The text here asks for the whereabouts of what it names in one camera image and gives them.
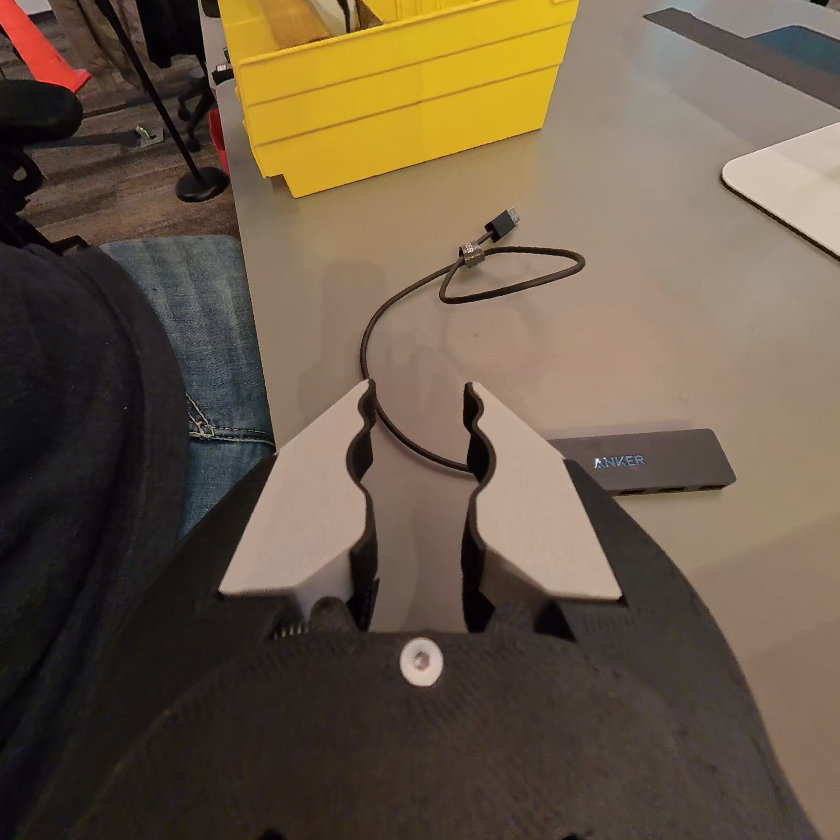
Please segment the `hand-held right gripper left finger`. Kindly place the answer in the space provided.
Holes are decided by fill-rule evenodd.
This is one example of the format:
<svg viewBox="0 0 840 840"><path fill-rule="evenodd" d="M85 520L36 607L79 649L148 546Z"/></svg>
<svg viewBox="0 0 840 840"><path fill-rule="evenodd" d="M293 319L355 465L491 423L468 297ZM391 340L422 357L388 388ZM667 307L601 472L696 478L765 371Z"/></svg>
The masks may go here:
<svg viewBox="0 0 840 840"><path fill-rule="evenodd" d="M341 600L362 631L379 591L370 492L376 390L363 380L277 452L218 588L234 599L290 599L308 622Z"/></svg>

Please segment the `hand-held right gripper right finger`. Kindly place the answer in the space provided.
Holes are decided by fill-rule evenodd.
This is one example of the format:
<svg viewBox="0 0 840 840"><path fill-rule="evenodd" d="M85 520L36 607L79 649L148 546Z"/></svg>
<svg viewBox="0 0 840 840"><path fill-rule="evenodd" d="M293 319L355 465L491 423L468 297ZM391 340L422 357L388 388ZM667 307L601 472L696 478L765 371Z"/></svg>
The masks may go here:
<svg viewBox="0 0 840 840"><path fill-rule="evenodd" d="M537 621L555 602L609 605L623 598L562 454L485 386L468 382L464 426L476 481L461 543L469 632L507 602Z"/></svg>

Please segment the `person's blue jeans leg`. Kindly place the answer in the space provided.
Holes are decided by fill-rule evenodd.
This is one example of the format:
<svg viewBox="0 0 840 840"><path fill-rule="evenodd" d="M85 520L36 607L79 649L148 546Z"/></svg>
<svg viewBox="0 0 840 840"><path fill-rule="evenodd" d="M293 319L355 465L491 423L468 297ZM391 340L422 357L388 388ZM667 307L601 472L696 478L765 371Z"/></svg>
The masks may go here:
<svg viewBox="0 0 840 840"><path fill-rule="evenodd" d="M277 448L243 250L229 235L124 240L101 249L150 302L182 373L190 436L183 538Z"/></svg>

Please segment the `person's dark shirt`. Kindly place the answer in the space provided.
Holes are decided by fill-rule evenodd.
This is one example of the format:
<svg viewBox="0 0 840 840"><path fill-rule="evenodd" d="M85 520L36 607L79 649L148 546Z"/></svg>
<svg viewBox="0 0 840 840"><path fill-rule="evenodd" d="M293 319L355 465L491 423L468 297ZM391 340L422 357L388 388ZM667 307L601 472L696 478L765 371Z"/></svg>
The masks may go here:
<svg viewBox="0 0 840 840"><path fill-rule="evenodd" d="M175 545L190 457L178 361L119 263L2 245L1 269L1 827L15 838Z"/></svg>

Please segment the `black pole stand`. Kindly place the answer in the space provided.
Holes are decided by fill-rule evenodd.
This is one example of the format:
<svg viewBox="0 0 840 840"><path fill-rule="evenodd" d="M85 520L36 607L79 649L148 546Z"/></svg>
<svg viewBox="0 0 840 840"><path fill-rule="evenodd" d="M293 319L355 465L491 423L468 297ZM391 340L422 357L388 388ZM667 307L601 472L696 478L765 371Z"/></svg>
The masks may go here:
<svg viewBox="0 0 840 840"><path fill-rule="evenodd" d="M164 128L170 134L175 147L187 166L187 173L182 175L175 184L175 194L184 203L203 203L224 193L229 185L228 175L215 166L199 167L194 162L191 152L187 149L179 130L176 128L170 113L168 113L159 92L153 84L144 63L137 53L133 42L110 1L96 1L97 8L107 19L108 24L117 37L120 45L129 58L138 75L144 92L150 97L160 115Z"/></svg>

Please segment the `yellow plastic bin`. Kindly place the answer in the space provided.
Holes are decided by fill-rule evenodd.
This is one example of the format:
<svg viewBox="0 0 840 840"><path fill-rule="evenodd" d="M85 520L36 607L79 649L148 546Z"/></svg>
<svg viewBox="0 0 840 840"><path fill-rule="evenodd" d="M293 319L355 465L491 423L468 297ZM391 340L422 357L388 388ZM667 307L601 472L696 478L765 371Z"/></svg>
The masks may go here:
<svg viewBox="0 0 840 840"><path fill-rule="evenodd" d="M538 131L575 1L366 2L381 25L280 49L219 2L249 146L296 198Z"/></svg>

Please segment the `white desk stand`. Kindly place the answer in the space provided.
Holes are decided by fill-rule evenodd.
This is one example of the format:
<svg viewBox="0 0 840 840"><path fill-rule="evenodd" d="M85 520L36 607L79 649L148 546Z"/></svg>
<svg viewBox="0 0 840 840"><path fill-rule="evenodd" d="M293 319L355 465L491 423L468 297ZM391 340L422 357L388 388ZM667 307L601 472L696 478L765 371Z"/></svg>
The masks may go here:
<svg viewBox="0 0 840 840"><path fill-rule="evenodd" d="M839 124L745 154L721 170L731 192L839 257Z"/></svg>

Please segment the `black office chair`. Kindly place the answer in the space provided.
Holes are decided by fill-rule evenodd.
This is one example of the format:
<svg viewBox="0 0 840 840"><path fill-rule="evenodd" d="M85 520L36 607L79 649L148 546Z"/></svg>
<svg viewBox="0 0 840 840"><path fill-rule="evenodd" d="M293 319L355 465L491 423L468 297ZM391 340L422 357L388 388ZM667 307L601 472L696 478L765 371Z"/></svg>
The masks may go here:
<svg viewBox="0 0 840 840"><path fill-rule="evenodd" d="M51 242L20 212L44 182L26 149L67 140L81 126L83 108L76 94L37 80L1 82L1 241L17 249L36 245L59 256L88 243L79 236Z"/></svg>

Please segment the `dark hanging garment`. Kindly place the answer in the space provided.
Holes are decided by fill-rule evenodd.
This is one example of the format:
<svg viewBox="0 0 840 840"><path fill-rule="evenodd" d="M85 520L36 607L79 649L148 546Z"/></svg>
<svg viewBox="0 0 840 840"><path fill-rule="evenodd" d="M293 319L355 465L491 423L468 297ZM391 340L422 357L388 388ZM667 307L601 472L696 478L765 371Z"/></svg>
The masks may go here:
<svg viewBox="0 0 840 840"><path fill-rule="evenodd" d="M94 77L117 72L135 83L128 54L94 1L51 1L58 24L83 67ZM111 1L121 26L140 57L159 68L177 56L204 58L203 34L194 1Z"/></svg>

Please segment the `red plastic strip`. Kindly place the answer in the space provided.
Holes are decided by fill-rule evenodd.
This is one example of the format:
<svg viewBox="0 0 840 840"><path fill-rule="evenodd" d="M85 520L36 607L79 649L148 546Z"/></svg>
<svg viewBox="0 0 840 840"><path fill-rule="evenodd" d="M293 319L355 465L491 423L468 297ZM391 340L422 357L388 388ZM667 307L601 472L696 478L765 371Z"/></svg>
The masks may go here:
<svg viewBox="0 0 840 840"><path fill-rule="evenodd" d="M76 93L91 79L65 60L15 1L1 2L1 26L33 77Z"/></svg>

